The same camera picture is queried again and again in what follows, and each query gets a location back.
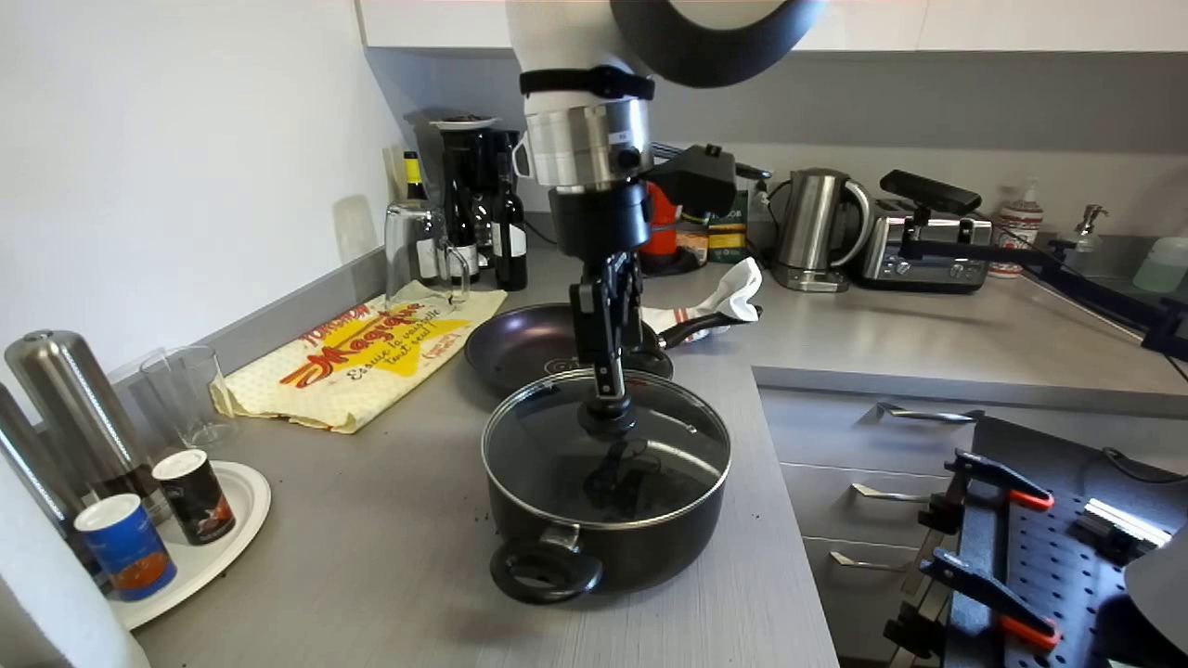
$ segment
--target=frying pan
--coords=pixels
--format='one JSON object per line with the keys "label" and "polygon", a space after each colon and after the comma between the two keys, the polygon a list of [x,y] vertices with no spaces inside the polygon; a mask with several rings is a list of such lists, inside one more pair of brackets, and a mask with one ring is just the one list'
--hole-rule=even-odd
{"label": "frying pan", "polygon": [[[756,307],[759,314],[763,308]],[[746,321],[712,313],[678,322],[657,334],[644,323],[644,338],[634,351],[626,351],[623,366],[672,378],[672,360],[665,349],[680,346],[690,334],[745,324]],[[492,317],[475,329],[466,342],[466,360],[479,378],[510,395],[524,385],[552,373],[581,368],[569,304],[537,304]]]}

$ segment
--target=toaster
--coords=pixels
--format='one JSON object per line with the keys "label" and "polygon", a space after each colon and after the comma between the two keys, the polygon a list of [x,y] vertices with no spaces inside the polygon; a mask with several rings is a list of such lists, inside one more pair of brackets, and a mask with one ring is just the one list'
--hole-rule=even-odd
{"label": "toaster", "polygon": [[[851,277],[866,288],[881,290],[916,290],[925,292],[973,292],[986,282],[988,263],[985,260],[924,256],[905,260],[899,257],[904,220],[915,212],[905,200],[873,200],[871,216],[874,225],[862,252],[849,265]],[[962,221],[973,223],[972,244],[988,246],[990,219],[979,212],[965,218],[933,213],[921,231],[925,241],[959,241]]]}

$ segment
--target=electric kettle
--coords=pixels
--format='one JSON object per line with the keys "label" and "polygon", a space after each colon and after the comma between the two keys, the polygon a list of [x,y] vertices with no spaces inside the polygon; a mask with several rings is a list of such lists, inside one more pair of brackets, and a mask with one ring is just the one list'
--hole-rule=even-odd
{"label": "electric kettle", "polygon": [[[784,288],[803,292],[846,290],[849,279],[839,267],[852,260],[871,235],[870,195],[849,175],[824,168],[794,171],[784,184],[792,190],[771,261],[772,277]],[[862,225],[854,246],[830,261],[833,226],[843,198],[857,202]]]}

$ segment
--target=backsplash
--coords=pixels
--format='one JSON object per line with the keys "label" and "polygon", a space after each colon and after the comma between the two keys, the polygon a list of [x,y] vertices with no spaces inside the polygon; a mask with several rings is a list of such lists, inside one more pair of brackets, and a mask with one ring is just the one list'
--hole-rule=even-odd
{"label": "backsplash", "polygon": [[[371,51],[381,87],[381,71],[417,58],[421,112],[400,115],[428,146],[429,174],[436,138],[424,119],[472,112],[524,125],[510,52]],[[877,189],[899,168],[980,193],[988,213],[1035,177],[1045,229],[1072,227],[1087,203],[1110,210],[1105,234],[1188,226],[1188,55],[800,53],[732,88],[659,82],[650,115],[653,139],[720,144],[775,182],[832,166]],[[532,183],[522,197],[548,209]]]}

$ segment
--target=gray countertop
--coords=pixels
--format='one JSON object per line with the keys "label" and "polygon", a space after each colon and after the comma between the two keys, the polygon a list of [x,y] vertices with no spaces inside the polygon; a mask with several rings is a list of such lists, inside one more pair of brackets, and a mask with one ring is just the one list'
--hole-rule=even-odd
{"label": "gray countertop", "polygon": [[[504,308],[563,301],[577,276],[556,252],[530,261],[530,289]],[[649,279],[644,301],[691,305],[725,270]],[[241,420],[214,456],[267,477],[271,515],[225,578],[137,637],[154,666],[188,668],[836,666],[757,379],[1188,414],[1167,360],[1026,282],[928,296],[769,279],[754,302],[760,323],[672,352],[675,379],[726,421],[734,460],[709,547],[671,581],[543,609],[495,590],[479,435],[498,399],[457,355],[352,436]]]}

